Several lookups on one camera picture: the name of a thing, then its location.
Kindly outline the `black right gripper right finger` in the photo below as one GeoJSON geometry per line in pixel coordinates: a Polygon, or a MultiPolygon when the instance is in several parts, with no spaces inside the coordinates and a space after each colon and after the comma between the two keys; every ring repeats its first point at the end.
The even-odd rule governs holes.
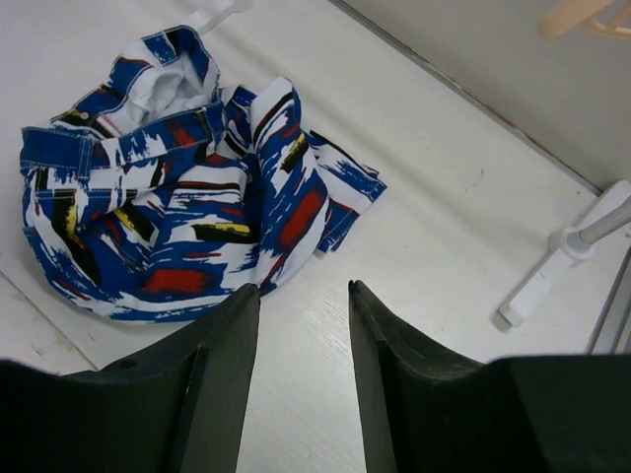
{"type": "Polygon", "coordinates": [[[416,329],[359,280],[349,283],[348,296],[367,470],[492,471],[483,391],[491,366],[416,329]]]}

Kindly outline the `beige wooden hanger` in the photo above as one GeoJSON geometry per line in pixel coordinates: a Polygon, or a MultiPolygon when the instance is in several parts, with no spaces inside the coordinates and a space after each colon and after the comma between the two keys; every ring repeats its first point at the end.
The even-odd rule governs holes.
{"type": "Polygon", "coordinates": [[[560,1],[541,16],[537,33],[543,39],[557,39],[575,27],[602,37],[630,40],[630,2],[615,6],[616,1],[560,1]]]}

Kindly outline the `blue patterned trousers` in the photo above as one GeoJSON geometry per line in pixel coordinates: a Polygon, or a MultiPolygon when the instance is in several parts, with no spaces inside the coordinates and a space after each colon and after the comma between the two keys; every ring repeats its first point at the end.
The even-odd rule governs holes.
{"type": "Polygon", "coordinates": [[[272,292],[386,189],[303,127],[288,79],[222,87],[187,26],[132,43],[22,139],[24,231],[46,280],[124,322],[190,321],[246,284],[272,292]]]}

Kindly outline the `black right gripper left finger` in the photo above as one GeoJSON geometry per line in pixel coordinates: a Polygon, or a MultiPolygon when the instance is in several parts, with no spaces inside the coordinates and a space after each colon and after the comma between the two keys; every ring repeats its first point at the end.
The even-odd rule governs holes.
{"type": "Polygon", "coordinates": [[[162,340],[71,375],[79,405],[65,471],[235,471],[259,309],[245,285],[162,340]]]}

